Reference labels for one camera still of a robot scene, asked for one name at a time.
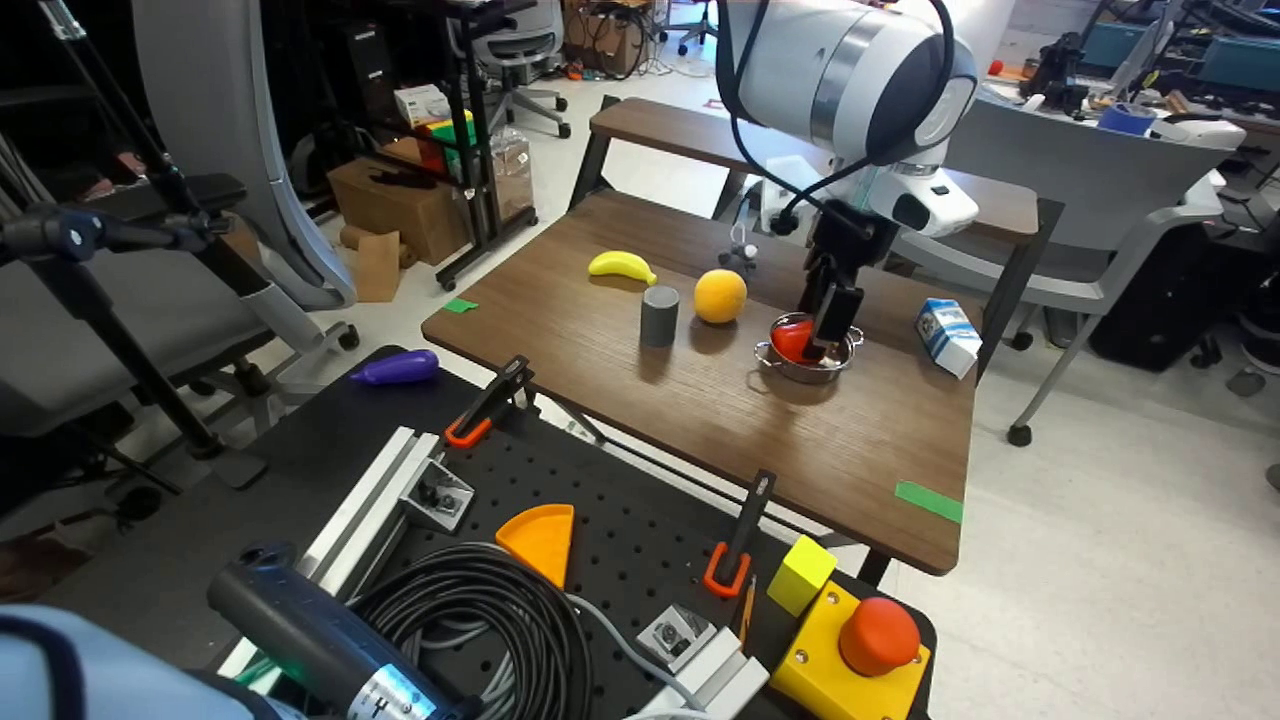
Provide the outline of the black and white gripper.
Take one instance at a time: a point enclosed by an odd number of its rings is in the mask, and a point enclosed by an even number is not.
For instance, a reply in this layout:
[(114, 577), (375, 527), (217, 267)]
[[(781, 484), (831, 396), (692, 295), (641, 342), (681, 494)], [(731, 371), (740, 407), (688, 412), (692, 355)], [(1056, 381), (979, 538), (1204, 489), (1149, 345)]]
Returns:
[(896, 223), (878, 218), (862, 218), (843, 199), (831, 199), (810, 230), (809, 275), (799, 294), (799, 313), (819, 321), (819, 345), (843, 350), (862, 294), (857, 279), (869, 265), (878, 265), (896, 239)]

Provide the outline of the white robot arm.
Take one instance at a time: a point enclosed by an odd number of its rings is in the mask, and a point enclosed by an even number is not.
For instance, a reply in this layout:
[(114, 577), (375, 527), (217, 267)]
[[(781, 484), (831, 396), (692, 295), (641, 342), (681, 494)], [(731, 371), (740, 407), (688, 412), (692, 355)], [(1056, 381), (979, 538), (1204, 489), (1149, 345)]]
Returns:
[(810, 353), (848, 355), (861, 274), (899, 234), (951, 235), (975, 199), (942, 172), (942, 145), (975, 100), (975, 59), (942, 0), (916, 22), (870, 0), (717, 0), (717, 88), (731, 123), (802, 137), (831, 152), (819, 181), (788, 181), (776, 212), (815, 212), (799, 313)]

